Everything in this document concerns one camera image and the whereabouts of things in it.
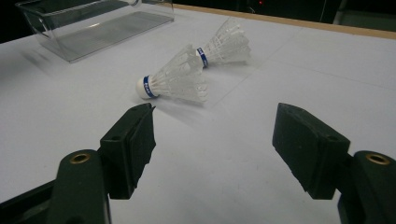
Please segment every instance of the shuttlecock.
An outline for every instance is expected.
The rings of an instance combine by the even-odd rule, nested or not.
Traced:
[[[234,18],[230,18],[203,49],[198,48],[197,55],[201,56],[204,67],[210,63],[244,62],[250,57],[250,47],[245,32]]]
[[[157,74],[141,77],[136,83],[142,99],[166,95],[173,98],[204,102],[206,82],[202,77],[202,60],[192,45],[182,49]]]

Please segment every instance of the blue band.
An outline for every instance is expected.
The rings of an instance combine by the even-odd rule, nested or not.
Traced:
[[[154,98],[155,95],[152,94],[151,89],[149,88],[149,76],[143,78],[143,86],[145,87],[145,91],[150,98]]]
[[[201,56],[202,62],[204,63],[204,67],[207,67],[207,58],[204,54],[204,51],[201,48],[197,49],[199,56]]]

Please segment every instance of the white tabletop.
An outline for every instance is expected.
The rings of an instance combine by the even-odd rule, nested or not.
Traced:
[[[56,176],[59,161],[100,138],[134,92],[182,47],[202,47],[227,17],[175,9],[152,31],[67,63],[33,36],[0,45],[0,202]],[[396,40],[239,19],[247,64],[204,71],[209,100],[151,100],[157,146],[113,223],[339,223],[272,147],[276,107],[297,105],[351,141],[350,154],[396,158]]]

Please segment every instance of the shuttlecock feather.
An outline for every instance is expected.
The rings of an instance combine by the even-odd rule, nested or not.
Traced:
[[[250,57],[250,47],[245,32],[234,18],[228,19],[218,29],[204,48],[198,48],[207,67],[209,64],[244,62]]]
[[[200,103],[206,101],[202,60],[196,55],[196,49],[186,46],[158,73],[140,78],[136,91],[143,99],[166,95]]]

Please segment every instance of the clear plastic box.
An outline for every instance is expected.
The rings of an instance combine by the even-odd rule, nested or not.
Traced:
[[[38,42],[69,62],[174,20],[172,0],[34,0],[16,6]]]

